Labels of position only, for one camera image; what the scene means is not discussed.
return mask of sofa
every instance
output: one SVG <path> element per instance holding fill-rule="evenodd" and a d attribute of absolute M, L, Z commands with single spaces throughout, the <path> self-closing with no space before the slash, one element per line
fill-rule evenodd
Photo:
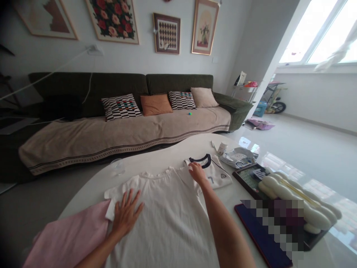
<path fill-rule="evenodd" d="M 35 82 L 48 73 L 31 73 Z M 34 85 L 46 99 L 53 95 L 88 93 L 90 73 L 55 73 Z M 213 92 L 218 107 L 174 110 L 170 114 L 139 116 L 106 122 L 101 98 L 132 93 L 142 111 L 140 96 L 189 91 L 191 87 L 213 88 L 213 76 L 203 74 L 122 74 L 93 73 L 91 89 L 80 119 L 27 126 L 0 137 L 5 159 L 1 162 L 1 182 L 27 182 L 47 172 L 140 153 L 160 145 L 173 145 L 200 133 L 232 132 L 243 123 L 250 103 Z M 38 117 L 37 103 L 14 112 Z"/>

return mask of pink towel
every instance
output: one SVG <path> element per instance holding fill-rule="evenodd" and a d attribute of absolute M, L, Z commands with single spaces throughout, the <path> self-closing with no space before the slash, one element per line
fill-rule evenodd
<path fill-rule="evenodd" d="M 38 235 L 23 268 L 73 268 L 106 237 L 110 200 L 48 223 Z"/>

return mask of clear glass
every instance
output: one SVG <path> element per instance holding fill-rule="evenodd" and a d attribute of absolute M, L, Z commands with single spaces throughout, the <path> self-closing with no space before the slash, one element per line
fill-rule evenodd
<path fill-rule="evenodd" d="M 125 172 L 124 162 L 121 158 L 115 159 L 110 163 L 110 166 L 115 171 L 116 175 L 120 176 L 123 175 Z"/>
<path fill-rule="evenodd" d="M 299 62 L 311 46 L 337 0 L 312 0 L 279 63 Z"/>
<path fill-rule="evenodd" d="M 308 63 L 320 63 L 327 60 L 346 40 L 357 19 L 357 0 L 348 0 L 335 21 L 312 54 Z M 341 62 L 357 61 L 357 41 Z"/>

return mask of white t-shirt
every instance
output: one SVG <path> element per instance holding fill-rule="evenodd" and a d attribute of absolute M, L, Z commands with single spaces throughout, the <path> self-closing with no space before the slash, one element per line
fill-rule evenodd
<path fill-rule="evenodd" d="M 222 165 L 216 155 L 206 154 L 203 158 L 198 160 L 190 157 L 185 159 L 184 162 L 187 165 L 192 162 L 201 164 L 213 189 L 217 189 L 232 183 L 231 176 L 222 168 Z M 201 192 L 201 187 L 196 182 L 194 182 L 194 185 L 195 189 Z"/>
<path fill-rule="evenodd" d="M 130 188 L 141 190 L 144 209 L 131 232 L 114 248 L 105 267 L 219 267 L 208 215 L 199 201 L 188 167 L 169 167 L 159 175 L 141 173 L 105 192 L 114 205 Z"/>

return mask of orange cushion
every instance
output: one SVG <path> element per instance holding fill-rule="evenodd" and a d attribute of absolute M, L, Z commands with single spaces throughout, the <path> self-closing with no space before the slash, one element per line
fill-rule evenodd
<path fill-rule="evenodd" d="M 167 94 L 140 96 L 144 116 L 172 113 Z"/>

